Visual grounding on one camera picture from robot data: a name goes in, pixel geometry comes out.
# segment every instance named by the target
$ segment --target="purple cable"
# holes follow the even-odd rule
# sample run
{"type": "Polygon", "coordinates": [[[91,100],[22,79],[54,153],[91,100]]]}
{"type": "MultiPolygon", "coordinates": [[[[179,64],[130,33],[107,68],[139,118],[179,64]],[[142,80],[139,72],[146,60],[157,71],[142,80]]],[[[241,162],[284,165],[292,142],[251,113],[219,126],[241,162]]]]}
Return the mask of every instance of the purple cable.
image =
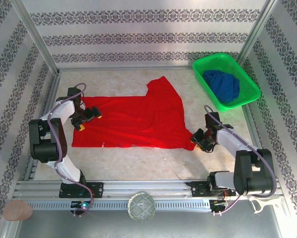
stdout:
{"type": "Polygon", "coordinates": [[[81,215],[79,215],[79,216],[81,217],[82,215],[86,214],[86,212],[90,209],[90,207],[93,206],[93,194],[92,194],[91,189],[89,189],[87,186],[85,186],[85,185],[83,185],[83,184],[81,184],[81,183],[79,183],[79,182],[73,181],[73,180],[71,180],[71,179],[69,179],[69,178],[66,178],[66,177],[65,177],[64,175],[62,175],[61,172],[57,169],[57,164],[60,163],[60,162],[62,161],[62,149],[61,149],[60,141],[59,141],[59,138],[58,138],[58,136],[57,136],[57,134],[56,134],[56,131],[55,131],[53,125],[52,125],[51,122],[50,122],[52,113],[53,113],[53,112],[54,112],[60,105],[62,105],[63,103],[65,103],[65,102],[67,102],[67,101],[69,101],[69,100],[71,100],[72,98],[75,98],[76,96],[79,96],[80,94],[82,94],[82,93],[85,91],[85,89],[87,88],[87,85],[86,85],[85,83],[78,83],[77,85],[75,85],[75,87],[80,86],[80,85],[84,85],[84,88],[81,90],[81,92],[79,92],[79,93],[77,93],[77,94],[75,94],[75,95],[73,95],[73,96],[70,96],[70,97],[64,99],[63,101],[61,101],[60,103],[58,103],[55,107],[53,107],[53,108],[51,109],[51,111],[49,112],[49,115],[48,115],[48,117],[47,117],[47,123],[48,123],[48,125],[49,125],[49,127],[50,127],[50,131],[53,133],[53,135],[54,135],[54,137],[55,137],[55,140],[56,140],[56,143],[57,143],[57,147],[58,147],[58,151],[59,151],[59,159],[58,159],[58,160],[55,162],[55,164],[54,164],[56,173],[57,173],[61,178],[63,178],[63,179],[65,179],[65,180],[69,181],[69,182],[72,182],[72,183],[74,183],[74,184],[76,184],[76,185],[79,185],[79,186],[85,188],[85,189],[88,190],[89,193],[90,193],[91,199],[90,199],[90,204],[89,204],[89,206],[87,207],[87,209],[84,210],[84,209],[82,209],[82,208],[77,208],[77,209],[75,209],[75,210],[73,211],[73,215],[74,215],[74,216],[76,215],[75,213],[76,213],[77,211],[83,211],[83,213],[82,213],[81,215]]]}
{"type": "MultiPolygon", "coordinates": [[[[239,135],[237,135],[236,133],[232,132],[230,129],[228,129],[225,125],[223,125],[220,121],[218,121],[214,116],[212,116],[210,114],[210,112],[208,111],[208,109],[213,112],[212,108],[209,105],[205,105],[204,109],[206,110],[207,114],[217,123],[219,124],[222,128],[224,128],[225,130],[227,130],[228,133],[230,133],[231,135],[233,135],[236,139],[239,140],[239,142],[241,142],[243,145],[245,145],[247,148],[249,148],[251,151],[254,152],[255,155],[257,155],[258,158],[260,158],[262,160],[262,162],[264,163],[264,165],[266,166],[268,172],[271,174],[272,176],[272,181],[273,181],[273,185],[272,185],[272,190],[265,195],[261,195],[261,194],[253,194],[252,196],[254,197],[270,197],[272,196],[275,191],[276,191],[276,187],[277,187],[277,183],[276,183],[276,176],[272,170],[272,168],[270,167],[270,165],[267,163],[267,161],[263,158],[263,156],[261,156],[249,143],[247,143],[245,140],[243,140],[239,135]]],[[[226,208],[224,211],[222,212],[217,212],[217,213],[213,213],[215,214],[222,214],[225,213],[227,211],[229,211],[239,200],[239,198],[241,197],[241,195],[231,204],[231,206],[229,206],[228,208],[226,208]]]]}

